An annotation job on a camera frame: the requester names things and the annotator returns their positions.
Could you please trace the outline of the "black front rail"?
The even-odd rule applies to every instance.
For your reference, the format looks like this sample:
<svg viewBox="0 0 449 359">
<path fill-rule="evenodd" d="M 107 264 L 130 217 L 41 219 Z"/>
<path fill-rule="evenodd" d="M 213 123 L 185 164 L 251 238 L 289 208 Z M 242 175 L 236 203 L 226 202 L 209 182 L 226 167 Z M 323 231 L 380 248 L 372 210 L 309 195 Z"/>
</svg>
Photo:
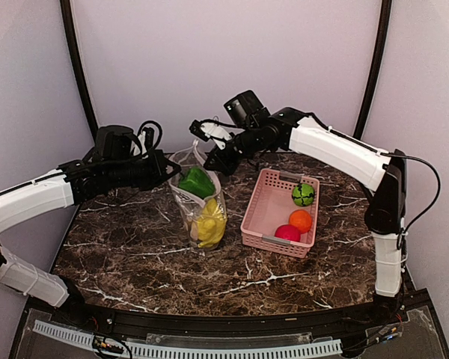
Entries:
<svg viewBox="0 0 449 359">
<path fill-rule="evenodd" d="M 393 298 L 375 295 L 371 302 L 313 310 L 311 291 L 296 287 L 299 274 L 268 277 L 250 288 L 233 286 L 224 292 L 216 282 L 200 284 L 188 278 L 134 275 L 117 277 L 92 287 L 77 286 L 61 307 L 46 309 L 60 322 L 116 337 L 147 334 L 204 337 L 259 337 L 310 332 L 314 337 L 366 337 L 398 320 L 405 289 Z"/>
</svg>

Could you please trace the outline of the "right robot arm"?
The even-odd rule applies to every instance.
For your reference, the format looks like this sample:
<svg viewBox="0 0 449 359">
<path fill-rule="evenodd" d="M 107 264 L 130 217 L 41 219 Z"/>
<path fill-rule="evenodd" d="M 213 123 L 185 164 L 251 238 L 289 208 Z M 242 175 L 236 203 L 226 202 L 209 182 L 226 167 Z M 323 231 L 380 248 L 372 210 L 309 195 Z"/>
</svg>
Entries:
<svg viewBox="0 0 449 359">
<path fill-rule="evenodd" d="M 378 149 L 325 125 L 314 113 L 284 107 L 270 113 L 252 90 L 224 104 L 230 124 L 196 120 L 190 127 L 215 146 L 205 161 L 207 170 L 233 174 L 243 159 L 262 151 L 290 150 L 317 159 L 351 176 L 371 196 L 364 222 L 376 247 L 375 292 L 381 295 L 367 308 L 367 318 L 381 325 L 394 315 L 393 298 L 402 282 L 401 237 L 404 234 L 406 162 L 399 151 Z"/>
</svg>

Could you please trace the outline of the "red apple toy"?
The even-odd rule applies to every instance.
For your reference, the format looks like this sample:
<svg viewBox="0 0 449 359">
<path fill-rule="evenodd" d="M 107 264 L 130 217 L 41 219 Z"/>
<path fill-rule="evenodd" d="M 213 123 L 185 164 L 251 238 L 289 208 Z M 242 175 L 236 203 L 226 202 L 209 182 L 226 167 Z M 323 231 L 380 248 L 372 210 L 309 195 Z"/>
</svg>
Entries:
<svg viewBox="0 0 449 359">
<path fill-rule="evenodd" d="M 291 224 L 283 224 L 276 229 L 274 237 L 291 242 L 300 242 L 301 232 Z"/>
</svg>

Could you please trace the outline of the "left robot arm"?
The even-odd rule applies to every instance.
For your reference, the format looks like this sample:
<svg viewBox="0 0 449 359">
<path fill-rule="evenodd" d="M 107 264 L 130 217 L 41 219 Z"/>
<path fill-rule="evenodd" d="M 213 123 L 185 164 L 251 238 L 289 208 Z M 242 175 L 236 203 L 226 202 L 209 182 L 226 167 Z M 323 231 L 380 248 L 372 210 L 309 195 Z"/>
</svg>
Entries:
<svg viewBox="0 0 449 359">
<path fill-rule="evenodd" d="M 137 132 L 109 125 L 97 130 L 94 146 L 82 159 L 0 191 L 0 234 L 47 212 L 79 206 L 117 188 L 150 191 L 180 172 L 158 148 L 160 125 L 149 120 Z M 0 284 L 61 308 L 75 326 L 91 319 L 90 308 L 72 281 L 50 274 L 11 253 L 0 243 Z"/>
</svg>

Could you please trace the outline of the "left black frame post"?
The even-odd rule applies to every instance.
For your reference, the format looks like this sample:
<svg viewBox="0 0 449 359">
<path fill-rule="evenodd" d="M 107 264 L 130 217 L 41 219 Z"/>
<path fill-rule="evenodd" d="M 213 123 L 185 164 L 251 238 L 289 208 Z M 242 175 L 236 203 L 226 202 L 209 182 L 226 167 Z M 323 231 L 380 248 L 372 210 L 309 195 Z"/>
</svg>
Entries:
<svg viewBox="0 0 449 359">
<path fill-rule="evenodd" d="M 70 0 L 60 0 L 59 3 L 76 87 L 79 92 L 79 98 L 81 100 L 90 134 L 92 138 L 95 138 L 98 130 L 98 122 L 94 113 L 84 68 L 82 66 L 82 59 L 79 51 L 79 44 L 72 12 L 72 2 Z"/>
</svg>

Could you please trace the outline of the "right black frame post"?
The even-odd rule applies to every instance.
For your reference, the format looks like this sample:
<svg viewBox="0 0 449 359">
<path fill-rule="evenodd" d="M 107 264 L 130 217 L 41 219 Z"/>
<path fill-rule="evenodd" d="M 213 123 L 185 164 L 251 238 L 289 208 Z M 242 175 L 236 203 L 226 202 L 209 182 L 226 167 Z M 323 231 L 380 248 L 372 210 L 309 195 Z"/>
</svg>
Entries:
<svg viewBox="0 0 449 359">
<path fill-rule="evenodd" d="M 367 77 L 364 95 L 361 102 L 355 124 L 353 137 L 361 140 L 370 114 L 374 94 L 382 65 L 382 59 L 385 51 L 385 44 L 388 35 L 388 26 L 391 18 L 392 0 L 382 0 L 379 12 L 379 21 L 376 31 L 376 39 L 373 48 L 373 55 L 370 62 L 370 69 Z"/>
</svg>

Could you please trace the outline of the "green watermelon toy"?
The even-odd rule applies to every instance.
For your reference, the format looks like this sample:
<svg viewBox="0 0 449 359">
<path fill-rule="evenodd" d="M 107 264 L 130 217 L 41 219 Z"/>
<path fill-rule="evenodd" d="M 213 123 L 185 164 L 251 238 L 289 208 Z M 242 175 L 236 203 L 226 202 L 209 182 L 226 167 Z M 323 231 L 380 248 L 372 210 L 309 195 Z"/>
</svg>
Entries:
<svg viewBox="0 0 449 359">
<path fill-rule="evenodd" d="M 291 197 L 297 206 L 310 206 L 314 202 L 315 190 L 307 183 L 299 183 L 293 188 Z"/>
</svg>

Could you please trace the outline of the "green bell pepper toy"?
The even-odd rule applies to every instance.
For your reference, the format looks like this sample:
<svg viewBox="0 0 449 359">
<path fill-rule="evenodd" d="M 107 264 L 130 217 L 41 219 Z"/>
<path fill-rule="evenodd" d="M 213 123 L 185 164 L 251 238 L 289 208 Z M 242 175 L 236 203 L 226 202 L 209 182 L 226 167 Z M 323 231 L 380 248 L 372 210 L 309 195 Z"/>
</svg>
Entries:
<svg viewBox="0 0 449 359">
<path fill-rule="evenodd" d="M 200 199 L 215 194 L 216 187 L 207 173 L 199 167 L 191 167 L 178 182 L 178 188 L 191 193 Z"/>
</svg>

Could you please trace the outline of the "pink perforated plastic basket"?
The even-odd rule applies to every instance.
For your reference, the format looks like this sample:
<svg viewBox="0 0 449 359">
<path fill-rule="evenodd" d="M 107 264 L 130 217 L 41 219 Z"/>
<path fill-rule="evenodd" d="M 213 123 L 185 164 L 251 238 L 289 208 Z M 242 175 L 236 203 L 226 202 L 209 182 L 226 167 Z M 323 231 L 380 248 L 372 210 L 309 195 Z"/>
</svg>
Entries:
<svg viewBox="0 0 449 359">
<path fill-rule="evenodd" d="M 292 212 L 299 209 L 293 202 L 292 192 L 300 183 L 310 185 L 315 193 L 313 203 L 303 208 L 311 215 L 311 228 L 297 242 L 275 237 L 278 227 L 287 224 Z M 252 248 L 305 258 L 315 242 L 319 195 L 320 182 L 316 178 L 263 169 L 241 223 L 242 243 Z"/>
</svg>

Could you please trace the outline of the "clear polka dot zip bag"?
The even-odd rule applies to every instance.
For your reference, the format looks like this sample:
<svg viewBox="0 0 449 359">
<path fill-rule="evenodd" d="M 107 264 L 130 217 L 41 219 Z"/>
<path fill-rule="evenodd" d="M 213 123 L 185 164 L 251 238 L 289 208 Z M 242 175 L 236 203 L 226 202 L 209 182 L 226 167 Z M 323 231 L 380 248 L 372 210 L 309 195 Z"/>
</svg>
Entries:
<svg viewBox="0 0 449 359">
<path fill-rule="evenodd" d="M 199 241 L 196 221 L 201 216 L 203 208 L 206 206 L 207 202 L 210 199 L 215 198 L 223 206 L 223 209 L 227 214 L 227 208 L 225 205 L 225 199 L 220 180 L 216 172 L 207 171 L 204 168 L 206 159 L 207 157 L 205 153 L 198 146 L 198 141 L 193 141 L 190 147 L 179 150 L 171 155 L 171 161 L 181 166 L 181 172 L 168 181 L 171 192 L 179 207 L 180 214 L 183 219 L 183 225 L 186 229 L 187 236 L 189 237 L 190 244 L 198 251 L 211 251 L 219 245 L 218 243 L 211 248 L 198 247 Z M 178 188 L 178 182 L 191 167 L 199 167 L 201 170 L 207 173 L 209 178 L 213 181 L 214 186 L 216 187 L 214 195 L 206 197 L 204 199 L 200 199 L 199 197 Z"/>
</svg>

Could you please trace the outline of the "yellow pear toy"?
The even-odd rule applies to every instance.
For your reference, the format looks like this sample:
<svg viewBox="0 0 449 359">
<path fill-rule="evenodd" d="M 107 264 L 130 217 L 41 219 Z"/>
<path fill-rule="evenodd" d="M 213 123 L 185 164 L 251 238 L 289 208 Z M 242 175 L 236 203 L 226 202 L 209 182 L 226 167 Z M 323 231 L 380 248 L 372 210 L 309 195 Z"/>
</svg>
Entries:
<svg viewBox="0 0 449 359">
<path fill-rule="evenodd" d="M 211 248 L 217 245 L 224 233 L 227 214 L 223 206 L 215 199 L 210 199 L 197 219 L 198 247 Z"/>
</svg>

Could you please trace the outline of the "orange fruit toy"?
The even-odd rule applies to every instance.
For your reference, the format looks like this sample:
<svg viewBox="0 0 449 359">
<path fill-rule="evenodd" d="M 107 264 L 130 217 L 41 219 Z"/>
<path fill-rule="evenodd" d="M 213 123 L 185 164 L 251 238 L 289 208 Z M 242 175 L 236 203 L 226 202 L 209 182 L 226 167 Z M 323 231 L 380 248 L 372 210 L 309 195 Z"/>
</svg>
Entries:
<svg viewBox="0 0 449 359">
<path fill-rule="evenodd" d="M 306 210 L 298 209 L 290 214 L 288 224 L 294 226 L 300 233 L 307 233 L 313 226 L 313 218 Z"/>
</svg>

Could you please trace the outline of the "black frame post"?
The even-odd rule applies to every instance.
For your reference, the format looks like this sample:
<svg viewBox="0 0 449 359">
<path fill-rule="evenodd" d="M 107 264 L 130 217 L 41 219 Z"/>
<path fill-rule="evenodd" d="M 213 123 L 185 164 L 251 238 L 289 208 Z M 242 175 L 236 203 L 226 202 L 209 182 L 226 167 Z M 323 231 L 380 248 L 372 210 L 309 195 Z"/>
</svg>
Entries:
<svg viewBox="0 0 449 359">
<path fill-rule="evenodd" d="M 72 2 L 70 0 L 60 0 L 59 3 L 76 87 L 79 92 L 79 98 L 81 100 L 90 134 L 92 138 L 95 138 L 98 130 L 98 122 L 94 113 L 84 68 L 82 66 L 82 59 L 79 51 L 79 44 L 72 12 Z"/>
<path fill-rule="evenodd" d="M 382 0 L 379 12 L 379 21 L 376 31 L 376 39 L 373 48 L 373 55 L 370 62 L 370 69 L 367 77 L 364 95 L 361 102 L 355 124 L 353 137 L 361 140 L 370 114 L 374 94 L 382 65 L 382 59 L 385 51 L 385 44 L 388 35 L 388 26 L 391 18 L 392 0 Z"/>
</svg>

